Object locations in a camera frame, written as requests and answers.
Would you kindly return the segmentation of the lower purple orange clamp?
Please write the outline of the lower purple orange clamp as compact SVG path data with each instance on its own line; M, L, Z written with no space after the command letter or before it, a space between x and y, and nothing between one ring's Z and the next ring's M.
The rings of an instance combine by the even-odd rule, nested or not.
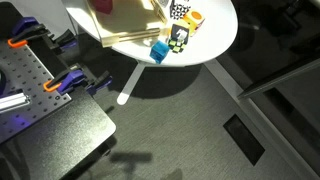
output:
M76 63L66 70L61 71L52 80L43 84L46 92L57 91L60 95L73 91L76 87L82 86L91 96L99 90L109 86L113 77L108 71L96 76L87 66Z

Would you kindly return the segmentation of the black white patterned block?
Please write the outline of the black white patterned block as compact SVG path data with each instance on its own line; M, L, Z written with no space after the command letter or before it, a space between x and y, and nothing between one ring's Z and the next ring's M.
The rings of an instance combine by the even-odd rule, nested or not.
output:
M190 8L190 0L172 0L169 6L170 17L178 20L182 18Z

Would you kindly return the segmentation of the blue embossed cube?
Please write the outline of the blue embossed cube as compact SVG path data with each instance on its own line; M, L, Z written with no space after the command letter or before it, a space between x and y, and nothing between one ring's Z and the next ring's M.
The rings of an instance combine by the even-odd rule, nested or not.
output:
M151 48L149 56L157 63L160 64L167 56L170 48L166 43L157 41Z

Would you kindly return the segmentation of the purple orange clamp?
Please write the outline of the purple orange clamp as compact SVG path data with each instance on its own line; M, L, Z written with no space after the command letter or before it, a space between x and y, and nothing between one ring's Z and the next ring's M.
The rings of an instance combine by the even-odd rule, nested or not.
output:
M64 49L77 44L74 34L67 29L54 38L50 30L34 17L21 18L12 29L12 38L7 41L12 48L22 47L29 42L42 38L51 49Z
M66 70L61 71L52 80L43 84L46 92L57 91L60 95L73 91L76 87L82 86L91 96L99 90L109 86L113 77L108 71L96 76L87 66L76 63Z

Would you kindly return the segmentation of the red block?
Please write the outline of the red block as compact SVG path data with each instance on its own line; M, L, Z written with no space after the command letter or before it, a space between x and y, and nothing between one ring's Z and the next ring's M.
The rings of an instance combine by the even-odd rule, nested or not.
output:
M93 6L98 12L110 14L113 9L113 0L93 0Z

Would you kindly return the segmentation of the black perforated breadboard plate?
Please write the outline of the black perforated breadboard plate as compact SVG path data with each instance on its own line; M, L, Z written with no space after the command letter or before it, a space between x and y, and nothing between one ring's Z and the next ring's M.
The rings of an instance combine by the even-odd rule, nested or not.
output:
M58 92L46 92L43 84L53 78L28 45L11 48L0 41L0 69L6 76L4 96L22 92L28 105L0 114L0 143L26 130L45 116L68 104L72 98Z

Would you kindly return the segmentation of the dark floor outlet box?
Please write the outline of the dark floor outlet box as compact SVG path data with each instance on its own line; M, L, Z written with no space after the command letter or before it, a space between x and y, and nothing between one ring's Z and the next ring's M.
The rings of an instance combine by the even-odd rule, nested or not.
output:
M234 114L223 127L244 153L249 162L255 166L265 152L265 149L260 142L236 114Z

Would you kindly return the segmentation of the wooden tray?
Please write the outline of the wooden tray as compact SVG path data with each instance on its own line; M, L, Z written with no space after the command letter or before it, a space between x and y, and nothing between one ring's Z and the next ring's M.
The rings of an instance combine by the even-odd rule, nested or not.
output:
M110 14L98 12L93 0L86 4L103 47L164 35L168 22L157 0L113 0Z

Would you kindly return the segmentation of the yellow orange soft block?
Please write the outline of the yellow orange soft block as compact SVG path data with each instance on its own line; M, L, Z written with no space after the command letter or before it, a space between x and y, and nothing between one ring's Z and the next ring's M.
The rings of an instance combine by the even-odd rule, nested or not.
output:
M199 11L191 9L183 16L183 20L190 25L190 34L194 34L203 24L205 17Z

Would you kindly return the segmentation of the black mounting table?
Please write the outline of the black mounting table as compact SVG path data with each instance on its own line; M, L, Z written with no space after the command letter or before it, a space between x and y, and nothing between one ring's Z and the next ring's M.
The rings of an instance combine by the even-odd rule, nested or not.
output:
M12 37L11 29L20 18L12 3L1 4L1 40ZM53 78L67 68L42 38L27 45ZM67 178L115 132L115 124L83 87L68 95L72 98L68 104L0 143L0 180Z

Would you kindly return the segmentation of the white round table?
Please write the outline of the white round table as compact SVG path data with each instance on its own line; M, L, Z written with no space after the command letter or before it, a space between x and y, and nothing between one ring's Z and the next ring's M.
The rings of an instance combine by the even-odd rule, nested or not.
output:
M100 42L86 0L61 1L71 21ZM238 30L237 15L231 0L198 0L192 6L205 15L204 24L182 53L170 52L160 64L149 56L152 46L160 40L158 37L125 41L111 46L116 52L137 61L137 66L117 98L118 104L124 105L127 102L145 68L158 65L186 67L202 64L218 57L231 46Z

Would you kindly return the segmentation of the upper purple orange clamp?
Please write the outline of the upper purple orange clamp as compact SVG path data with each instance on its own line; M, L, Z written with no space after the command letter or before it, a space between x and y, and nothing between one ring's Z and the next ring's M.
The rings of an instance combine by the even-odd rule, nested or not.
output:
M51 49L64 49L77 44L74 34L67 29L54 38L50 30L34 17L21 18L12 29L12 38L7 41L12 48L22 47L29 42L42 38Z

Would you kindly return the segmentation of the silver aluminium extrusion rail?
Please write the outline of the silver aluminium extrusion rail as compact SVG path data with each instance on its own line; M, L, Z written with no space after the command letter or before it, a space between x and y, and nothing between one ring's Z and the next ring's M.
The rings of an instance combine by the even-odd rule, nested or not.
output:
M0 98L0 113L15 110L23 106L29 105L31 99L24 93L18 93Z

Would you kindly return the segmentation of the black soft letter block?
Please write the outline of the black soft letter block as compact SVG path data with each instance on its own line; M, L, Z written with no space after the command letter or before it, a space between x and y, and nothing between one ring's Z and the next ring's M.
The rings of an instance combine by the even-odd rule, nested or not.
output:
M173 24L171 28L170 38L168 40L168 46L174 53L181 53L188 43L188 38L188 28Z

